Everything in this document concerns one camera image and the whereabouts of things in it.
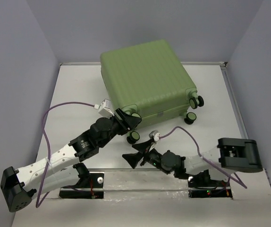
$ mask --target white tabletop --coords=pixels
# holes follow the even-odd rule
[[[141,141],[157,129],[161,134],[174,126],[184,126],[197,139],[202,152],[217,145],[221,137],[240,138],[237,118],[218,65],[186,65],[190,77],[204,97],[205,106],[193,110],[197,120],[186,125],[181,118],[139,130]],[[79,101],[99,104],[107,98],[99,65],[61,66],[51,105]],[[81,105],[62,106],[51,111],[46,131],[52,151],[63,147],[95,122],[96,110]],[[176,154],[192,156],[196,149],[191,139],[177,131],[158,145],[158,151],[170,149]],[[248,186],[243,189],[231,182],[234,199],[189,199],[185,181],[153,171],[118,171],[130,169],[121,157],[133,153],[126,138],[116,136],[100,153],[85,161],[88,168],[107,169],[104,200],[63,200],[59,191],[50,193],[38,209],[34,201],[19,211],[13,227],[50,226],[192,226],[238,227],[271,226],[271,189],[264,172],[239,173]],[[37,159],[47,155],[41,141]]]

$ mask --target gray wall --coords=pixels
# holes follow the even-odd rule
[[[271,179],[271,0],[265,0],[228,63],[246,129]]]
[[[182,61],[228,61],[262,0],[27,0],[61,62],[167,39]]]
[[[27,2],[0,0],[0,180],[4,168],[34,161],[58,67]],[[0,227],[12,219],[0,190]]]

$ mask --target white bolt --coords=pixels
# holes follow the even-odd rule
[[[97,180],[97,181],[98,181],[98,183],[100,183],[100,184],[101,184],[101,183],[103,183],[103,182],[104,182],[104,179],[103,179],[103,177],[98,177],[98,180]]]

